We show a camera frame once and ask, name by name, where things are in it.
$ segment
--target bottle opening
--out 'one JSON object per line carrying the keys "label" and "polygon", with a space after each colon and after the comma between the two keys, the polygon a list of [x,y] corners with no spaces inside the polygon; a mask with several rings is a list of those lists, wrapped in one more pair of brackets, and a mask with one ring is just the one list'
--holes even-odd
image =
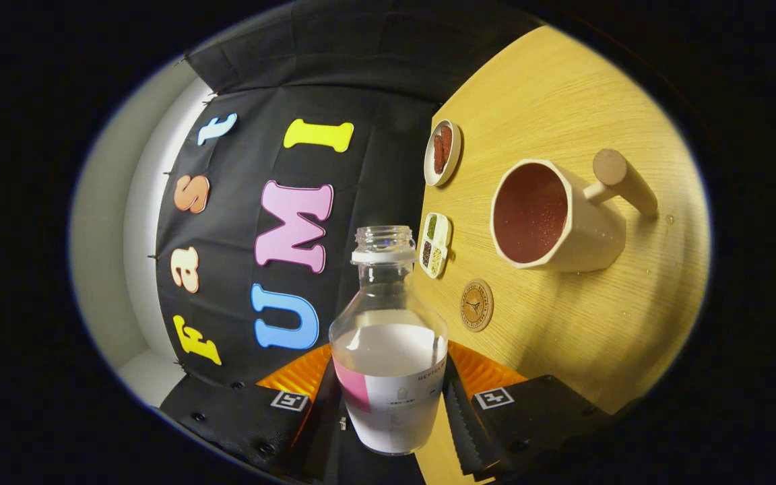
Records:
{"label": "bottle opening", "polygon": [[406,225],[359,227],[353,264],[410,263],[415,261],[415,240]]}

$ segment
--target white mug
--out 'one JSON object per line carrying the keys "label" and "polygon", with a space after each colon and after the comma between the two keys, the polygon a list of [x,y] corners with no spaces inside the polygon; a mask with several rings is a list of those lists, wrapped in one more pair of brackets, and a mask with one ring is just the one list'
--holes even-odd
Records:
{"label": "white mug", "polygon": [[490,234],[500,257],[517,268],[561,272],[613,264],[624,249],[626,224],[609,199],[622,195],[649,215],[656,214],[657,199],[615,150],[595,157],[595,175],[600,181],[590,185],[549,160],[512,166],[490,206]]}

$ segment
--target orange letter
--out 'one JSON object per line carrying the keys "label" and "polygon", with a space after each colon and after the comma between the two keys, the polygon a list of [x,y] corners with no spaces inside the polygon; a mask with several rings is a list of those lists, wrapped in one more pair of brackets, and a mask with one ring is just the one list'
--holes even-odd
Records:
{"label": "orange letter", "polygon": [[209,179],[203,175],[197,175],[193,179],[190,175],[185,175],[175,183],[172,201],[179,211],[190,209],[194,214],[204,211],[205,205],[209,203]]}

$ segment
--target bottle neck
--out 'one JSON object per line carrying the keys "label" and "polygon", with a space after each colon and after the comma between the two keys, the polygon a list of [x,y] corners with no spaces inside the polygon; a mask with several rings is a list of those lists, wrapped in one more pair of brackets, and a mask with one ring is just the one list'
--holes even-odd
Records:
{"label": "bottle neck", "polygon": [[410,283],[412,263],[383,263],[358,265],[361,288],[375,286],[405,286]]}

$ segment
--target round wooden coaster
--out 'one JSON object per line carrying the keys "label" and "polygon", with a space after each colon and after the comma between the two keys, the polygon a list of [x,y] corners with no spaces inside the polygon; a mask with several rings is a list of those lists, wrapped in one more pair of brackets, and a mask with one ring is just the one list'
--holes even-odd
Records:
{"label": "round wooden coaster", "polygon": [[493,316],[493,293],[484,280],[472,280],[463,289],[459,316],[465,328],[482,331]]}

